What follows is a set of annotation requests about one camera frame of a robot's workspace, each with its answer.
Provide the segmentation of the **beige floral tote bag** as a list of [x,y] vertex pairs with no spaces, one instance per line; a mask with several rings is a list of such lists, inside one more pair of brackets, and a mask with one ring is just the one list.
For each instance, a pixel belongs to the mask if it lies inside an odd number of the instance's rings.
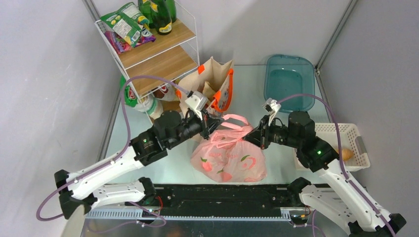
[[221,116],[228,110],[233,96],[234,60],[219,63],[210,58],[196,71],[180,80],[179,86],[198,91],[207,97],[205,109],[209,114]]

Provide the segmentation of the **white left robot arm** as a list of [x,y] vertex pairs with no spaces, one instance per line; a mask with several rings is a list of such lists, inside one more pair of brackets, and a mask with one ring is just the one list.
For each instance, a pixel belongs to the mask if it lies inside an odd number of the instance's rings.
[[109,182],[166,157],[168,150],[196,135],[208,139],[225,121],[207,112],[203,112],[201,118],[191,110],[188,112],[188,117],[182,118],[176,111],[165,111],[151,128],[130,140],[127,147],[114,155],[78,172],[57,171],[54,174],[56,185],[64,187],[59,191],[64,218],[69,219],[79,206],[88,213],[96,207],[114,203],[153,202],[156,190],[150,178],[141,177],[125,184]]

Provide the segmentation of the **croissant bread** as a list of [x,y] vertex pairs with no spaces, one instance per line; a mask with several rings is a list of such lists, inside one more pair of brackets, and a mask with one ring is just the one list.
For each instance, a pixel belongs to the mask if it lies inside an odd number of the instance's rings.
[[342,159],[344,162],[354,157],[354,152],[351,149],[347,149],[347,148],[343,148],[342,150],[336,149],[336,152],[342,155]]

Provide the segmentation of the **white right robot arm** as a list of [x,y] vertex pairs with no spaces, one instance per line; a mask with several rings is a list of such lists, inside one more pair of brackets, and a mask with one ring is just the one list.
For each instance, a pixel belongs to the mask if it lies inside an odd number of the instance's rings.
[[315,122],[307,112],[290,113],[287,126],[269,120],[269,116],[264,116],[259,126],[243,139],[261,149],[268,148],[270,143],[295,148],[299,162],[322,178],[340,198],[333,199],[300,177],[287,187],[292,199],[297,198],[319,211],[350,237],[392,237],[406,225],[401,214],[391,214],[379,205],[352,174],[341,167],[338,153],[316,135]]

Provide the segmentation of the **pink plastic bag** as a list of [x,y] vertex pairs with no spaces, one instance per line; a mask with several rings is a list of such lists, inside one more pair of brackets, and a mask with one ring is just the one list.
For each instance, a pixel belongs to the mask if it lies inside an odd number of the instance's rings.
[[222,129],[204,139],[192,153],[191,164],[218,183],[254,183],[266,178],[265,155],[243,137],[253,130],[240,115],[227,114]]

